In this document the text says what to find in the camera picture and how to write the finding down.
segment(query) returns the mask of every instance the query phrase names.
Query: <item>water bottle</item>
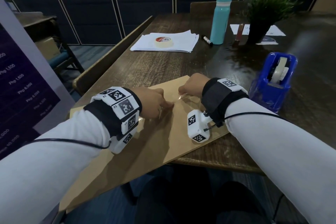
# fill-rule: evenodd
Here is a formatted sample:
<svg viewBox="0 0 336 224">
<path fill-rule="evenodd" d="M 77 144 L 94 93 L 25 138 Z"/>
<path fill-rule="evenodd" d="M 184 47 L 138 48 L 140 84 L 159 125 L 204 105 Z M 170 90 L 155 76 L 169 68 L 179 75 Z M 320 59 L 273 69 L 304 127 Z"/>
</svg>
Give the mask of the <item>water bottle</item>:
<svg viewBox="0 0 336 224">
<path fill-rule="evenodd" d="M 210 41 L 213 44 L 222 44 L 226 26 L 230 14 L 230 4 L 232 0 L 216 0 L 216 8 L 213 14 Z"/>
</svg>

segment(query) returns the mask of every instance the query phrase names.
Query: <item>purple banner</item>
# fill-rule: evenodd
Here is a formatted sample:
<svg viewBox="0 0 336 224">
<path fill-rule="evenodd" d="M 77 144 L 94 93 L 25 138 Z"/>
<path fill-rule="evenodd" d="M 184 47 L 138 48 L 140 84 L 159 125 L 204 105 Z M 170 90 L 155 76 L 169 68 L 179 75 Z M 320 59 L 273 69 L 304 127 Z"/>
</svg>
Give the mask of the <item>purple banner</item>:
<svg viewBox="0 0 336 224">
<path fill-rule="evenodd" d="M 0 159 L 39 136 L 59 97 L 0 25 Z"/>
</svg>

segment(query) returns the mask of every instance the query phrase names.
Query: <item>chair backrest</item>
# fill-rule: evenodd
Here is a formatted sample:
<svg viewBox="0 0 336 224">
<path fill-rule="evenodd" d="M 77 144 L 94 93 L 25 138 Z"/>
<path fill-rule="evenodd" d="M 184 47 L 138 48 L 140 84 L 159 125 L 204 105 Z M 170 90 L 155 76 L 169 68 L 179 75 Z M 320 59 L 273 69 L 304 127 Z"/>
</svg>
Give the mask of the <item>chair backrest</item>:
<svg viewBox="0 0 336 224">
<path fill-rule="evenodd" d="M 247 9 L 248 0 L 233 0 L 230 6 L 230 14 L 238 14 Z M 216 7 L 216 1 L 192 2 L 190 4 L 191 16 L 210 16 Z"/>
<path fill-rule="evenodd" d="M 123 54 L 123 52 L 137 39 L 137 37 L 145 30 L 153 21 L 151 16 L 139 25 L 135 30 L 129 33 L 115 47 L 108 51 L 92 66 L 81 73 L 74 79 L 72 86 L 82 96 L 89 88 L 106 72 L 106 70 Z"/>
</svg>

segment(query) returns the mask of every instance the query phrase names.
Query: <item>tape roll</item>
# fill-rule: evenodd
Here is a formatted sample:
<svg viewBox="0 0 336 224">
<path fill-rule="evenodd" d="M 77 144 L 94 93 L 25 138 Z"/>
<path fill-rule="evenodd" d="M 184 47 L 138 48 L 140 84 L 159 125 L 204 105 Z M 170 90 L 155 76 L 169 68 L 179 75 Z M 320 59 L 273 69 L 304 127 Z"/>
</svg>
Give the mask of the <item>tape roll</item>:
<svg viewBox="0 0 336 224">
<path fill-rule="evenodd" d="M 285 70 L 286 63 L 287 63 L 287 58 L 280 57 L 278 65 L 276 66 L 274 73 L 272 75 L 272 78 L 270 81 L 271 83 L 279 83 L 281 78 L 283 79 L 285 77 L 285 76 L 282 77 L 282 75 Z"/>
<path fill-rule="evenodd" d="M 170 37 L 161 36 L 155 39 L 155 46 L 158 48 L 169 48 L 173 46 L 173 41 Z"/>
</svg>

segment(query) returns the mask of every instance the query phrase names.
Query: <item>forearm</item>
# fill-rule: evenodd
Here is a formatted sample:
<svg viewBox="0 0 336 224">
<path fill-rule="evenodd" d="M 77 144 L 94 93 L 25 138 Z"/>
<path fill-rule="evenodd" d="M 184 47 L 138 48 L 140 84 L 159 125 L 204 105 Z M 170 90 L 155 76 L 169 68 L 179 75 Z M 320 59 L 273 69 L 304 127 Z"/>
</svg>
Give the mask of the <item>forearm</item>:
<svg viewBox="0 0 336 224">
<path fill-rule="evenodd" d="M 41 138 L 77 139 L 106 146 L 110 135 L 80 111 Z M 28 144 L 0 161 L 0 223 L 39 223 L 62 199 L 100 150 L 65 142 Z"/>
<path fill-rule="evenodd" d="M 243 98 L 225 116 L 269 112 Z M 288 197 L 309 223 L 335 223 L 336 151 L 303 129 L 276 117 L 258 114 L 226 120 L 258 166 Z"/>
</svg>

